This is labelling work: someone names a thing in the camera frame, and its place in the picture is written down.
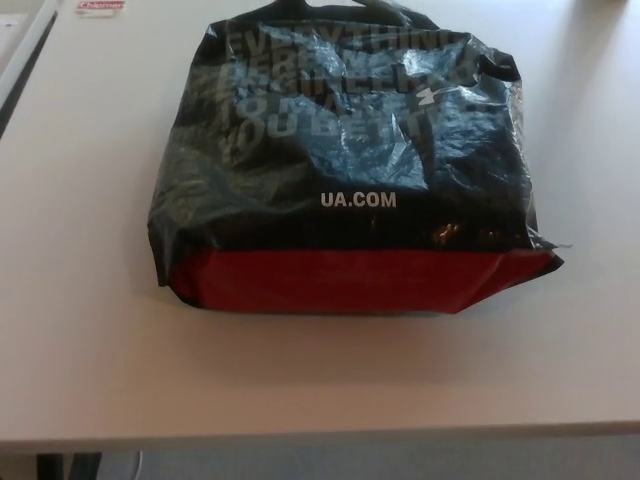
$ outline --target red bag bottom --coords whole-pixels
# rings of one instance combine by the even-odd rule
[[[545,270],[549,251],[202,251],[175,267],[184,301],[238,312],[456,313]]]

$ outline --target black plastic bag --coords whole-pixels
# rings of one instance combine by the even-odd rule
[[[537,233],[512,57],[363,3],[207,29],[148,223],[185,302],[457,312],[562,264]]]

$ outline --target bag handle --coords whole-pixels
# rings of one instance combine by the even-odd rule
[[[437,30],[438,26],[425,15],[384,0],[352,0],[364,6],[325,5],[312,7],[305,0],[275,0],[270,5],[236,17],[248,21],[328,20],[370,23],[397,27]]]

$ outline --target white table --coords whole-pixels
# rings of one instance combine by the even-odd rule
[[[258,2],[73,3],[0,143],[0,450],[640,431],[640,4],[424,2],[519,62],[541,231],[574,247],[455,317],[314,318],[187,307],[146,237],[207,23]]]

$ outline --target gray floor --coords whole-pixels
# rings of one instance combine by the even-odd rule
[[[106,455],[98,480],[128,480],[134,461],[134,453]],[[632,480],[640,479],[640,437],[145,452],[140,480],[176,479]]]

